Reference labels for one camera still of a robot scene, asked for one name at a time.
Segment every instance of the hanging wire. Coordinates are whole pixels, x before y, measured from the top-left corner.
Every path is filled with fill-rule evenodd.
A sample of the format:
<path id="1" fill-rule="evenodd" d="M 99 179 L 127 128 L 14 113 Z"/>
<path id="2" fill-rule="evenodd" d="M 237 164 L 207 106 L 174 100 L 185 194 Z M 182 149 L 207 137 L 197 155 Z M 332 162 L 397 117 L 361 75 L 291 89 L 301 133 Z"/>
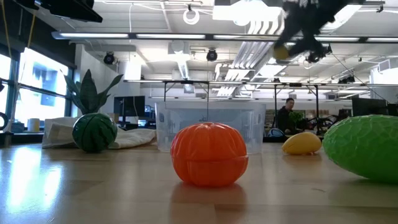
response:
<path id="1" fill-rule="evenodd" d="M 331 53 L 331 54 L 334 56 L 334 58 L 337 59 L 337 61 L 339 61 L 339 63 L 340 63 L 352 76 L 354 76 L 354 77 L 355 77 L 357 80 L 359 80 L 366 88 L 368 88 L 370 92 L 376 94 L 378 97 L 380 97 L 380 99 L 385 100 L 387 103 L 390 103 L 388 100 L 386 100 L 384 97 L 382 97 L 382 96 L 381 96 L 380 94 L 378 94 L 376 91 L 374 91 L 371 87 L 369 87 L 369 86 L 368 86 L 365 82 L 363 82 L 360 78 L 358 78 L 350 69 L 347 68 L 347 66 L 345 66 L 345 65 L 343 64 L 343 62 L 341 62 L 341 60 L 340 60 L 338 57 L 336 57 L 336 55 L 334 55 L 333 53 Z"/>
<path id="2" fill-rule="evenodd" d="M 129 25 L 130 25 L 130 32 L 131 32 L 131 8 L 132 8 L 133 4 L 130 5 L 129 8 Z"/>
<path id="3" fill-rule="evenodd" d="M 201 13 L 204 13 L 204 14 L 208 14 L 208 15 L 213 15 L 213 13 L 210 13 L 210 12 L 206 12 L 206 11 L 204 11 L 204 10 L 198 10 L 198 12 L 201 12 Z"/>
<path id="4" fill-rule="evenodd" d="M 4 0 L 1 0 L 1 9 L 2 9 L 2 16 L 3 16 L 3 21 L 4 21 L 5 33 L 6 33 L 8 54 L 9 54 L 9 57 L 12 59 L 11 44 L 10 44 L 10 41 L 9 41 L 8 26 L 7 26 L 7 20 L 6 20 L 6 6 L 5 6 Z M 34 13 L 33 13 L 32 24 L 30 26 L 30 33 L 29 33 L 29 39 L 28 39 L 28 43 L 27 43 L 27 48 L 30 47 L 30 43 L 32 41 L 32 33 L 33 33 L 33 27 L 34 27 L 34 24 L 35 24 L 35 17 L 36 17 L 36 11 L 34 11 Z M 22 81 L 22 77 L 24 75 L 24 70 L 25 70 L 25 63 L 24 63 L 23 69 L 22 69 L 21 81 Z M 16 106 L 17 106 L 17 100 L 18 100 L 18 97 L 19 97 L 19 89 L 21 88 L 21 84 L 18 83 L 18 80 L 17 80 L 17 72 L 16 72 L 15 66 L 12 66 L 11 72 L 12 72 L 11 76 L 14 78 L 14 86 L 16 87 L 16 91 L 15 91 L 16 95 L 15 95 L 15 98 L 14 98 L 14 102 L 12 104 L 10 124 L 12 124 L 14 122 Z M 10 129 L 11 129 L 11 125 L 9 125 L 7 127 L 6 131 L 10 131 Z"/>

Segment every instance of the fluorescent light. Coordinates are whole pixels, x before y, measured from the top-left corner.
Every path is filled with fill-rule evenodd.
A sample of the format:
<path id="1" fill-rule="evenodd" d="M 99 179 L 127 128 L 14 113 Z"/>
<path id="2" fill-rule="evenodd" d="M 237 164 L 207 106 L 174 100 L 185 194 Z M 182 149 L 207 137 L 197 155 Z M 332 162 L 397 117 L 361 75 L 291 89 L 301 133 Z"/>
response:
<path id="1" fill-rule="evenodd" d="M 315 37 L 322 42 L 357 42 L 359 37 Z"/>
<path id="2" fill-rule="evenodd" d="M 204 39 L 205 34 L 137 34 L 138 39 Z"/>
<path id="3" fill-rule="evenodd" d="M 124 80 L 124 82 L 135 82 L 135 83 L 162 83 L 162 80 Z"/>
<path id="4" fill-rule="evenodd" d="M 230 85 L 240 85 L 243 82 L 219 82 L 219 81 L 210 81 L 210 84 L 230 84 Z"/>
<path id="5" fill-rule="evenodd" d="M 293 45 L 295 45 L 296 43 L 295 42 L 288 42 L 288 43 L 286 43 L 286 46 L 293 46 Z"/>
<path id="6" fill-rule="evenodd" d="M 274 21 L 281 11 L 281 7 L 268 7 L 261 0 L 238 1 L 230 6 L 214 6 L 213 20 L 234 21 L 238 26 L 245 26 L 250 21 Z"/>
<path id="7" fill-rule="evenodd" d="M 398 42 L 396 37 L 371 37 L 367 40 L 368 42 Z"/>
<path id="8" fill-rule="evenodd" d="M 60 33 L 64 38 L 129 38 L 129 34 Z"/>
<path id="9" fill-rule="evenodd" d="M 214 35 L 216 40 L 276 41 L 277 35 Z"/>
<path id="10" fill-rule="evenodd" d="M 174 61 L 174 62 L 186 62 L 188 60 L 191 60 L 191 55 L 189 55 L 189 54 L 168 54 L 166 59 Z"/>
<path id="11" fill-rule="evenodd" d="M 339 97 L 339 98 L 347 99 L 347 98 L 352 97 L 352 96 L 362 95 L 362 94 L 369 93 L 369 92 L 370 91 L 362 91 L 361 93 L 354 93 L 354 94 L 351 94 L 351 95 L 348 95 L 348 96 L 342 96 L 342 97 Z"/>

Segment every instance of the transparent storage container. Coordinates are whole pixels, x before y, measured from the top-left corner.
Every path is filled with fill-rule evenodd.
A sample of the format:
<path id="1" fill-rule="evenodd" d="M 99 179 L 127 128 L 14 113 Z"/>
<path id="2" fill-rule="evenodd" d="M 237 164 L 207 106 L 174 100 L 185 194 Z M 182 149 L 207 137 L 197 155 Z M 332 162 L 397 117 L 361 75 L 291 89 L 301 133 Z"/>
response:
<path id="1" fill-rule="evenodd" d="M 237 129 L 249 154 L 261 152 L 266 106 L 237 102 L 160 102 L 156 103 L 157 146 L 169 152 L 174 136 L 197 123 L 223 123 Z"/>

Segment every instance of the orange plastic ball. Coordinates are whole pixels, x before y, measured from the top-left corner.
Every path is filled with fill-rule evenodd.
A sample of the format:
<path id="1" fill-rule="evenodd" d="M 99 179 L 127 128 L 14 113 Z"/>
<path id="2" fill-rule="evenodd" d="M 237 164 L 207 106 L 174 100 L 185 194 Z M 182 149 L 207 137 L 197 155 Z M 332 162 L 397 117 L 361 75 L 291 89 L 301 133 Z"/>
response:
<path id="1" fill-rule="evenodd" d="M 222 187 L 238 180 L 248 167 L 239 132 L 224 124 L 200 123 L 174 137 L 170 154 L 174 170 L 186 183 Z"/>

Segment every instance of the wooden table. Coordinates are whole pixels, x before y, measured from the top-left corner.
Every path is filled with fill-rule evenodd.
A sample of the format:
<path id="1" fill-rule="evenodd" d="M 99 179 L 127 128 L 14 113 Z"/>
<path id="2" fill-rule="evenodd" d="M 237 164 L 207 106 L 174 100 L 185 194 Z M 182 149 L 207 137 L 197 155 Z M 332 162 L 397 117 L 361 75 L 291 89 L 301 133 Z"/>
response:
<path id="1" fill-rule="evenodd" d="M 0 149 L 0 223 L 397 223 L 398 187 L 264 144 L 236 184 L 184 185 L 155 146 Z"/>

